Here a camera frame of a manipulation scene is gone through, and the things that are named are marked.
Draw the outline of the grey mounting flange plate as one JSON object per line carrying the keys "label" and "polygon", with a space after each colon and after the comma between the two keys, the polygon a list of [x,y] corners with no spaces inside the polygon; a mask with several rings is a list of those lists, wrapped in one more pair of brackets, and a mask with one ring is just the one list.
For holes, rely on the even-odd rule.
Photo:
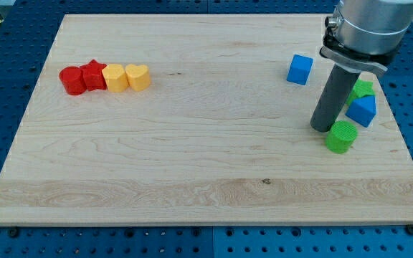
{"label": "grey mounting flange plate", "polygon": [[323,36],[323,46],[320,55],[333,60],[337,65],[342,66],[349,72],[370,72],[377,77],[382,77],[388,70],[400,48],[400,43],[390,52],[385,54],[367,54],[348,49],[335,37],[333,30],[327,28]]}

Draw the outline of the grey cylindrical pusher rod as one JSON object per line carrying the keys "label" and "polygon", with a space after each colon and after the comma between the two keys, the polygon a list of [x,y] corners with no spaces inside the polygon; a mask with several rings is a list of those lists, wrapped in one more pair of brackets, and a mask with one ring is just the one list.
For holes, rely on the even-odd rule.
{"label": "grey cylindrical pusher rod", "polygon": [[359,78],[358,70],[333,66],[322,94],[310,119],[310,125],[318,132],[328,132],[345,105],[353,86]]}

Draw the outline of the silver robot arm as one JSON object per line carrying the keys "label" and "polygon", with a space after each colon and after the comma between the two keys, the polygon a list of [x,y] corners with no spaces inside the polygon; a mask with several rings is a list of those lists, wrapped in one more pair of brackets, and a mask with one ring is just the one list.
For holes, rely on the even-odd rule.
{"label": "silver robot arm", "polygon": [[413,0],[340,0],[325,19],[320,56],[334,66],[310,119],[328,132],[362,72],[383,76],[413,19]]}

